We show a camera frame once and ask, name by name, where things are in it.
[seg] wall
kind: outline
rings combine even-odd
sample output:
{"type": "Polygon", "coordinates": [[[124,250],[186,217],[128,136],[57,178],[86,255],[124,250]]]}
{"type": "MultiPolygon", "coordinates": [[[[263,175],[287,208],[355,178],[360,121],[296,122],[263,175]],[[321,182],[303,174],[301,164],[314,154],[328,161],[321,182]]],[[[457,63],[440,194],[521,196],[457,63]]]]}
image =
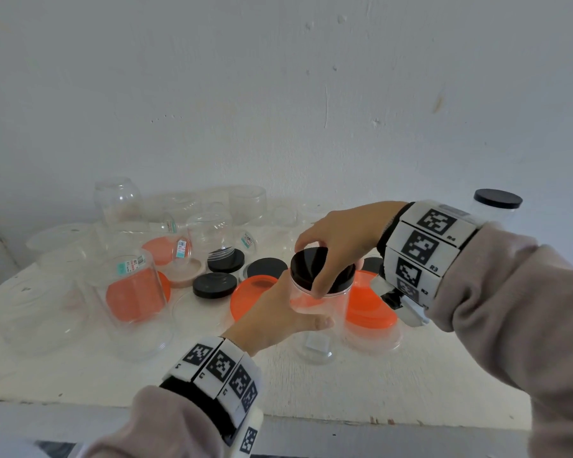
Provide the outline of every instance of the wall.
{"type": "Polygon", "coordinates": [[[573,0],[0,0],[0,233],[93,182],[352,206],[522,195],[573,261],[573,0]]]}

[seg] wooden surface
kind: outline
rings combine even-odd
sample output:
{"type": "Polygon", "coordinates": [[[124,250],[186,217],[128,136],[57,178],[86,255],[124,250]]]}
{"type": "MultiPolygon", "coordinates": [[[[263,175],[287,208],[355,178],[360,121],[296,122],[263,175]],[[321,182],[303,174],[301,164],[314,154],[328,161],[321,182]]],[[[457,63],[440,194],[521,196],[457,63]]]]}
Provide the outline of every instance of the wooden surface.
{"type": "MultiPolygon", "coordinates": [[[[287,259],[288,251],[282,254],[287,259]]],[[[32,266],[16,279],[38,273],[32,266]]],[[[187,289],[174,291],[171,304],[177,335],[144,363],[113,354],[97,315],[81,339],[42,357],[19,358],[0,338],[0,400],[129,406],[197,338],[229,323],[227,299],[209,304],[187,289]]],[[[265,376],[261,407],[268,415],[347,423],[530,428],[528,396],[479,368],[454,334],[433,324],[401,330],[393,352],[373,357],[340,346],[326,366],[301,362],[287,343],[267,349],[255,357],[265,376]]]]}

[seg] white table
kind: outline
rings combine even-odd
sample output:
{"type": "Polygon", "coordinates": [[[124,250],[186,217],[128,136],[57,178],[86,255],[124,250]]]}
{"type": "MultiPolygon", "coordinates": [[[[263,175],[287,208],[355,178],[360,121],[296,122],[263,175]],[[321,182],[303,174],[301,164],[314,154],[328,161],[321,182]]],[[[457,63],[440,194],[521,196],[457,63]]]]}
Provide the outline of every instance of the white table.
{"type": "MultiPolygon", "coordinates": [[[[34,265],[18,279],[37,273],[34,265]]],[[[89,441],[122,424],[120,407],[157,384],[197,338],[220,333],[229,312],[229,300],[209,304],[190,289],[173,290],[171,302],[178,334],[144,363],[114,356],[96,320],[75,343],[37,358],[19,358],[0,338],[0,431],[89,441]]],[[[255,452],[525,456],[528,396],[487,375],[454,334],[400,324],[401,346],[383,357],[344,346],[333,363],[312,366],[285,343],[258,354],[266,426],[255,452]]]]}

